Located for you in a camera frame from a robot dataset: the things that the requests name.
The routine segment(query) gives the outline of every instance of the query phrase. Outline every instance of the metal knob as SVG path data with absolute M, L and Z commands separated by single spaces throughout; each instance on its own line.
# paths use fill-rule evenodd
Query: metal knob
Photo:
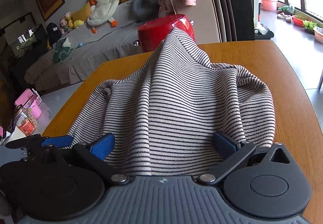
M 128 180 L 128 177 L 126 175 L 123 175 L 123 174 L 115 174 L 111 177 L 111 180 L 116 183 L 116 184 L 119 184 L 119 183 L 123 183 L 125 181 Z
M 135 40 L 135 41 L 133 42 L 133 45 L 134 45 L 135 47 L 140 46 L 140 41 L 139 41 L 139 40 Z
M 202 174 L 200 176 L 200 180 L 205 184 L 209 184 L 209 183 L 212 183 L 213 181 L 215 181 L 216 177 L 212 174 Z

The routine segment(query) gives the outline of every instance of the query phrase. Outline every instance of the slipper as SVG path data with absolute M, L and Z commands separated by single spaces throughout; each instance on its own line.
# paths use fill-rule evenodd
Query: slipper
M 288 23 L 292 23 L 292 16 L 288 15 L 288 16 L 286 17 L 286 22 L 288 22 Z
M 279 19 L 286 19 L 287 15 L 284 14 L 284 12 L 277 15 L 277 18 Z

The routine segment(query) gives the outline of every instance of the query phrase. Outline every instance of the stuffed goose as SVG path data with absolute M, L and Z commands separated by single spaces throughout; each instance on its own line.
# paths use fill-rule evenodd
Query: stuffed goose
M 117 9 L 120 0 L 90 0 L 91 15 L 88 17 L 88 24 L 92 26 L 92 33 L 96 33 L 95 27 L 109 21 L 111 27 L 117 26 L 113 14 Z

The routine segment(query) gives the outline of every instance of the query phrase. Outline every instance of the black backpack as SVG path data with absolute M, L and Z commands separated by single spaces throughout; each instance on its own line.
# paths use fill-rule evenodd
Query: black backpack
M 51 47 L 55 44 L 61 37 L 62 33 L 59 30 L 58 26 L 54 23 L 49 23 L 46 27 L 47 35 L 48 35 L 48 42 Z

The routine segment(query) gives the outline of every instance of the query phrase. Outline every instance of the striped cloth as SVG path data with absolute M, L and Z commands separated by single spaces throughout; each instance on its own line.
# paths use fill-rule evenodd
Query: striped cloth
M 175 28 L 129 78 L 98 85 L 69 134 L 75 144 L 112 132 L 116 146 L 105 161 L 129 175 L 198 175 L 222 160 L 216 130 L 270 147 L 271 93 L 242 66 L 210 63 Z

